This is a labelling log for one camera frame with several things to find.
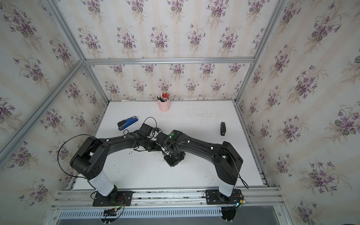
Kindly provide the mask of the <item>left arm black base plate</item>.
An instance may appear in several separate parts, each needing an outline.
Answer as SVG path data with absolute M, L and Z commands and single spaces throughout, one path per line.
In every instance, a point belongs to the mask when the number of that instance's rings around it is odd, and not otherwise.
M 102 196 L 100 193 L 96 192 L 93 198 L 93 207 L 106 207 L 106 206 L 120 206 L 124 204 L 125 206 L 130 206 L 133 196 L 133 191 L 117 191 L 112 192 L 109 196 Z

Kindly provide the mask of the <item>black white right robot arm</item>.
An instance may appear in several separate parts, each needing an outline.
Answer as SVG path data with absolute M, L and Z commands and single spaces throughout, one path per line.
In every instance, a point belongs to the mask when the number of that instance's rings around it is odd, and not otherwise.
M 185 158 L 185 153 L 210 161 L 222 181 L 218 188 L 219 193 L 225 197 L 232 195 L 240 177 L 243 159 L 229 142 L 224 141 L 222 144 L 205 142 L 173 130 L 162 141 L 161 147 L 168 152 L 165 158 L 171 167 L 178 165 Z

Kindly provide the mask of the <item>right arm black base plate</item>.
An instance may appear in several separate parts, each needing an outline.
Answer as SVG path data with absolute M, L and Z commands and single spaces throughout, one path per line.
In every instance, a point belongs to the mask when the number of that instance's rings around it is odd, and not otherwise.
M 208 205 L 241 205 L 245 203 L 244 195 L 240 189 L 233 189 L 230 196 L 225 196 L 219 190 L 208 189 L 203 193 Z

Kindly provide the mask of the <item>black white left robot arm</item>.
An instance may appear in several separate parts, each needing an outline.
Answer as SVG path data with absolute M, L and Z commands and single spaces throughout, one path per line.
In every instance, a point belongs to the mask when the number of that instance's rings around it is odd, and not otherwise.
M 116 198 L 117 187 L 108 179 L 103 168 L 108 155 L 115 152 L 143 147 L 145 151 L 161 151 L 156 141 L 134 132 L 112 138 L 88 137 L 70 160 L 70 166 L 81 174 L 103 197 Z

